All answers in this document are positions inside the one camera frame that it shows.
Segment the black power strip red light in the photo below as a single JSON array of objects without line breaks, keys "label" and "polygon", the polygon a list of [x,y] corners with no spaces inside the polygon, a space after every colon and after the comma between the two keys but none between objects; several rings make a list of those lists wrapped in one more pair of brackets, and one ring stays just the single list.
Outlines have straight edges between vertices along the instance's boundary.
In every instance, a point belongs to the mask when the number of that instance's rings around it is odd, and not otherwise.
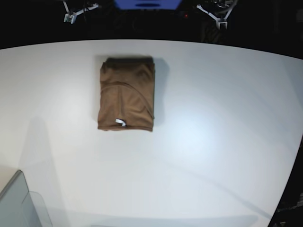
[{"label": "black power strip red light", "polygon": [[201,14],[196,10],[184,10],[178,13],[178,16],[186,22],[199,20]]}]

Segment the brown t-shirt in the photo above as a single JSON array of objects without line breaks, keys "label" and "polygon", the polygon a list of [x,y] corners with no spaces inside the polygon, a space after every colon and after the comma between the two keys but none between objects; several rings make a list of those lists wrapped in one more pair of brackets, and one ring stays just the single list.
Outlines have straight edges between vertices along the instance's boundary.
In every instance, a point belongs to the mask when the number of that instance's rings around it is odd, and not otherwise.
[{"label": "brown t-shirt", "polygon": [[155,63],[152,57],[109,57],[101,66],[99,81],[99,130],[153,130]]}]

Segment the blue box at top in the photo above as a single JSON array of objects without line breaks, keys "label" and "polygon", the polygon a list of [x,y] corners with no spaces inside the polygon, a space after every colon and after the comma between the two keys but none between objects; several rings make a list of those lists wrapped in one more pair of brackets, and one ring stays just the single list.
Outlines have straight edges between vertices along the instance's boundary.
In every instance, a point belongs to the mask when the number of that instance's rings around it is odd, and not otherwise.
[{"label": "blue box at top", "polygon": [[164,9],[175,10],[182,0],[115,0],[115,5],[122,10]]}]

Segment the translucent plastic bin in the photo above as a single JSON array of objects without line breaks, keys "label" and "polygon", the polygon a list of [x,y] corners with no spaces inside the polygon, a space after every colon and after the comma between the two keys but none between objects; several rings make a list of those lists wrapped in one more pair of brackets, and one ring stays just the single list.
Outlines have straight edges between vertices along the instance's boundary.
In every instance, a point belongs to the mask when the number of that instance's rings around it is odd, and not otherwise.
[{"label": "translucent plastic bin", "polygon": [[21,170],[9,180],[0,193],[2,227],[52,227],[44,199],[28,188]]}]

